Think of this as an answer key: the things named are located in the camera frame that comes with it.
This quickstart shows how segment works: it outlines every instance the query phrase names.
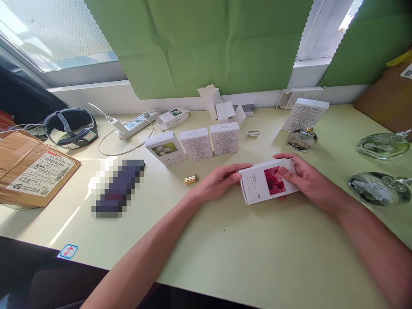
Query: headset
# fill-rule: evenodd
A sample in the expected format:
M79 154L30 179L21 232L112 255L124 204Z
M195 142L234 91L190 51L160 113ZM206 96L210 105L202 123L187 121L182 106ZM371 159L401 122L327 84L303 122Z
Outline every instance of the headset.
M84 128L79 133L73 132L90 123L93 123L93 127ZM54 129L66 132L70 136L55 142L50 136ZM87 146L98 137L96 120L93 115L84 109L74 107L61 109L47 116L43 121L43 130L54 144L66 149Z

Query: light green desk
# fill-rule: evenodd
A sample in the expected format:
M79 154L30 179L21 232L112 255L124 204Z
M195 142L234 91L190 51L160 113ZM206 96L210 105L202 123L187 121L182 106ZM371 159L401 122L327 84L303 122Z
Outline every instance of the light green desk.
M82 162L80 169L45 209L17 212L0 207L0 235L58 250L68 243L78 245L74 261L111 269L196 186L185 185L185 176L197 174L202 180L216 166L260 163L278 152L291 151L285 144L288 133L280 130L288 114L281 109L258 109L243 123L238 153L169 167L145 147L118 158L101 155L99 141L70 151ZM118 118L130 120L133 115ZM112 129L104 118L98 117L97 122L100 138ZM179 136L181 131L212 124L217 121L210 119L209 112L192 112L173 129ZM132 148L150 130L147 127L126 142L113 134L103 149ZM259 137L248 138L249 130L260 131ZM388 162L355 151L362 137L387 130L350 105L331 106L315 131L319 143L302 157L348 192L349 177L359 172L412 177L412 151ZM122 218L93 218L92 200L122 159L145 160L143 182ZM411 206L374 210L409 247ZM301 193L283 202L275 199L247 206L240 189L233 186L194 216L158 281L258 308L388 308L341 228Z

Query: frosted glass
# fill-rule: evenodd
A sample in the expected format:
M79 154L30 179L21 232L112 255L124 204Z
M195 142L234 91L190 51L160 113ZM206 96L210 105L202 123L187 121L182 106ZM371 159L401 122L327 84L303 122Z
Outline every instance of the frosted glass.
M43 72L117 60L83 0L0 0L0 35Z

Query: window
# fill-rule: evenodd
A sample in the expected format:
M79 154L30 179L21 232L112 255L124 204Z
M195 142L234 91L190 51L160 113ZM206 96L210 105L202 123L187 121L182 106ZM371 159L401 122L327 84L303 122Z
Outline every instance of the window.
M332 59L363 0L315 0L296 60Z
M50 86L127 79L83 0L0 0L0 46Z

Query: glass perfume bottle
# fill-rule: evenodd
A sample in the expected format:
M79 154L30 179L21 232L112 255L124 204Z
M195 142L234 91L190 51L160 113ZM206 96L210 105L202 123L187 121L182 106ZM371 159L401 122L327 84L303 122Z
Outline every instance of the glass perfume bottle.
M360 200L380 207L408 203L411 200L408 186L411 184L412 178L395 178L376 172L359 173L349 180L350 189Z
M359 141L357 151L360 154L380 160L398 157L409 150L410 143L406 138L411 131L369 135Z
M287 143L290 148L301 152L311 150L318 142L318 136L313 132L313 126L306 129L293 131L287 138Z

